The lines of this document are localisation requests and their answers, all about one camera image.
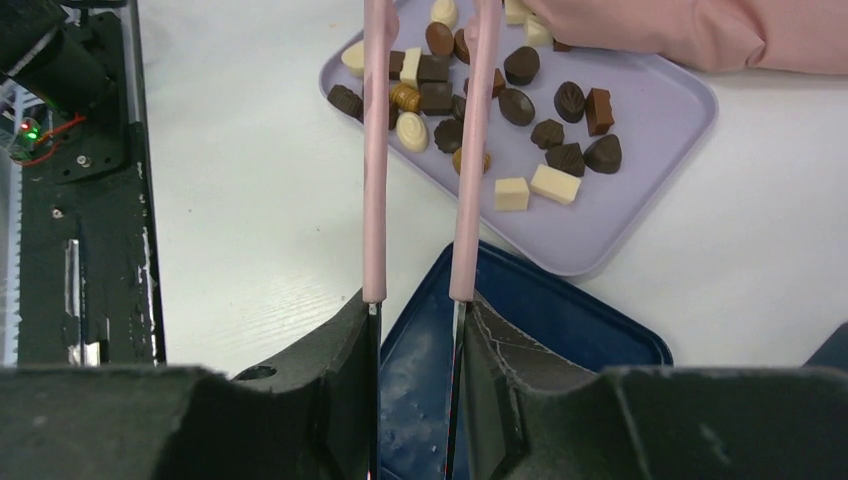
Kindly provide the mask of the white rectangular chocolate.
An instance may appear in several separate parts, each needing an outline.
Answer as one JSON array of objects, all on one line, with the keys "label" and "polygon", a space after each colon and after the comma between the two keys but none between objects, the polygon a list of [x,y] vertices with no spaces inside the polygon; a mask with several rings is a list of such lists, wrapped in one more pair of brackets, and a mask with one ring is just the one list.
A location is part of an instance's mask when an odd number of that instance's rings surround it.
[{"label": "white rectangular chocolate", "polygon": [[548,165],[538,165],[530,181],[530,191],[563,205],[577,197],[582,179]]}]

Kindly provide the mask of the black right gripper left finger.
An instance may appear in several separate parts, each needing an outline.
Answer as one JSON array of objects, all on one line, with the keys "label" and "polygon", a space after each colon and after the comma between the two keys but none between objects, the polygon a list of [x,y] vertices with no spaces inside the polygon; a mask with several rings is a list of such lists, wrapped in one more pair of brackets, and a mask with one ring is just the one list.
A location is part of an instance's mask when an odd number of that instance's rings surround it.
[{"label": "black right gripper left finger", "polygon": [[360,294],[233,379],[198,367],[1,372],[5,479],[364,479],[374,340]]}]

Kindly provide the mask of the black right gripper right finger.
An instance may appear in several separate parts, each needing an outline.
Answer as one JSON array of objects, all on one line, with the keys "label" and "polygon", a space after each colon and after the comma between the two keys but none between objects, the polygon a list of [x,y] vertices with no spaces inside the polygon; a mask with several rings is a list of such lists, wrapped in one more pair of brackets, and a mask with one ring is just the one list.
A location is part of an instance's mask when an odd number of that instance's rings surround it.
[{"label": "black right gripper right finger", "polygon": [[594,373],[464,323],[474,479],[843,479],[847,376],[828,368],[667,366]]}]

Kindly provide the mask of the white square chocolate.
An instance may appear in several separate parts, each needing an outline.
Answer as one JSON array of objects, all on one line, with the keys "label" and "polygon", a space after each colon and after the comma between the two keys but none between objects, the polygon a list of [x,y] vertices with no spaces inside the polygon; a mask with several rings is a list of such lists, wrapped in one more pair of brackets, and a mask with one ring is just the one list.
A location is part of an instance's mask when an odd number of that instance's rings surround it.
[{"label": "white square chocolate", "polygon": [[530,189],[523,177],[501,178],[495,181],[494,210],[498,212],[526,211]]}]

